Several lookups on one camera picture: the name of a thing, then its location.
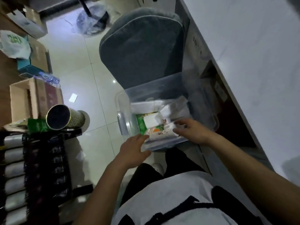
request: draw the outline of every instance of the black pants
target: black pants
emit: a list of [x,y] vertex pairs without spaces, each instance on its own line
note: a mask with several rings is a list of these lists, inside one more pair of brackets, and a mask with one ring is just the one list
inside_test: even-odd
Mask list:
[[205,172],[202,167],[190,160],[183,151],[176,147],[166,151],[166,163],[167,170],[164,176],[147,163],[139,165],[126,187],[121,205],[152,182],[193,170]]

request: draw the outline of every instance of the gray chair cushion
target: gray chair cushion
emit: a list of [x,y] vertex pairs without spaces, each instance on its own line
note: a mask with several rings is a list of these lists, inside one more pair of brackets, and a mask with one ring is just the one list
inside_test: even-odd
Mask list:
[[124,88],[182,71],[184,29],[174,13],[138,8],[120,17],[102,38],[103,64]]

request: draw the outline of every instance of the black strap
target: black strap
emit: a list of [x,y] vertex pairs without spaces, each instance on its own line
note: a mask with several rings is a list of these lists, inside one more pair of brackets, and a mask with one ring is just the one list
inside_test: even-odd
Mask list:
[[145,225],[161,225],[170,219],[196,208],[216,208],[213,203],[197,203],[197,200],[193,196],[189,196],[184,202],[178,205],[176,208],[168,211],[165,214],[156,213]]
[[[165,214],[156,213],[152,218],[145,223],[145,225],[161,225],[168,220],[180,215],[181,213],[193,210],[196,208],[218,208],[229,217],[231,217],[237,224],[258,224],[262,225],[260,218],[254,216],[241,202],[239,202],[232,194],[227,192],[220,186],[215,186],[212,189],[213,203],[198,203],[193,196],[189,196],[184,202],[179,204],[176,208],[166,212]],[[134,225],[133,220],[125,215],[119,222],[119,225]]]

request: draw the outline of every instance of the plastic wrap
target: plastic wrap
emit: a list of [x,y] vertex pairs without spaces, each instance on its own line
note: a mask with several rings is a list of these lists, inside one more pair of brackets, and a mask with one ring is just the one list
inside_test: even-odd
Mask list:
[[100,3],[87,4],[92,17],[89,17],[84,10],[77,17],[75,32],[78,34],[96,35],[111,26],[121,14],[112,7]]
[[0,50],[9,58],[28,59],[31,53],[28,41],[7,30],[0,30]]

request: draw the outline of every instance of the hand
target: hand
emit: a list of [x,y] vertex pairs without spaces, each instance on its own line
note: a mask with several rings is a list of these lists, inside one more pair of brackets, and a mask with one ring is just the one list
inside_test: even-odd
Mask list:
[[204,125],[190,118],[180,119],[176,121],[175,124],[186,125],[187,128],[174,128],[173,132],[196,144],[206,145],[208,144],[210,138],[216,134],[215,132],[212,132],[206,128]]
[[139,166],[151,155],[149,150],[141,152],[141,146],[148,138],[149,135],[142,136],[141,134],[128,138],[121,145],[120,152],[114,159],[116,163],[126,169]]

